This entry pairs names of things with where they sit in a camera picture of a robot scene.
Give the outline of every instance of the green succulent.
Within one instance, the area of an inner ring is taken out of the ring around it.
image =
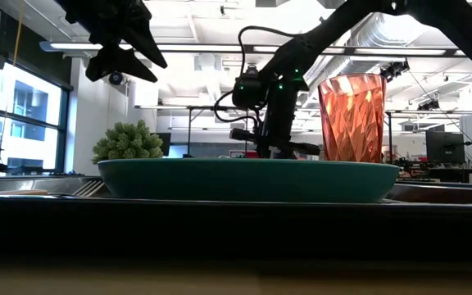
[[[115,123],[114,129],[107,130],[105,135],[93,147],[94,164],[113,159],[163,157],[163,141],[156,134],[150,133],[143,120],[138,121],[137,125]]]

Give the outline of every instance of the computer monitor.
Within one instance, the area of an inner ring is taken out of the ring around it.
[[[461,164],[465,162],[464,135],[450,132],[425,133],[427,161]]]
[[[157,136],[163,140],[163,144],[161,145],[161,151],[163,152],[164,156],[169,156],[169,148],[170,148],[170,133],[158,133]]]

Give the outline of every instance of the fluorescent light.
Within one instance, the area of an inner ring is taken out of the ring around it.
[[[255,52],[274,53],[278,50],[278,46],[255,46]],[[326,48],[321,54],[342,54],[345,48]]]
[[[326,48],[322,54],[341,54],[345,52],[345,48]]]
[[[96,51],[102,48],[100,44],[91,43],[50,43],[50,47],[57,50],[89,50]],[[122,49],[131,49],[129,44],[120,44]],[[238,45],[202,45],[202,44],[159,44],[163,52],[241,52]]]
[[[255,46],[255,52],[276,52],[278,50],[278,46]]]
[[[169,130],[188,130],[188,127],[169,127]],[[231,131],[232,128],[216,128],[216,127],[191,127],[195,131]]]
[[[389,62],[404,62],[404,57],[350,57],[351,61],[389,61]]]
[[[242,66],[241,61],[222,61],[222,66]]]
[[[99,50],[103,48],[101,44],[91,43],[50,43],[50,46],[60,50]],[[132,46],[129,44],[120,44],[120,48],[131,49]]]
[[[201,45],[201,44],[160,44],[161,51],[179,52],[241,52],[238,45]]]
[[[191,127],[191,130],[203,130],[203,128]],[[187,130],[188,127],[169,127],[169,130]]]
[[[153,110],[186,110],[186,106],[136,106],[142,109],[153,109]]]
[[[441,56],[444,49],[408,49],[408,48],[357,48],[355,54],[380,54],[380,55],[438,55]]]

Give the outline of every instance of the desk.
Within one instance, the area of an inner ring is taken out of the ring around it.
[[[469,183],[472,168],[429,168],[429,177],[440,179],[442,182]]]

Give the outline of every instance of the wooden surface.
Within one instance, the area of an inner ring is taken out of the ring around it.
[[[283,271],[0,267],[0,294],[12,295],[321,295],[471,294],[472,275],[358,269],[293,275]]]

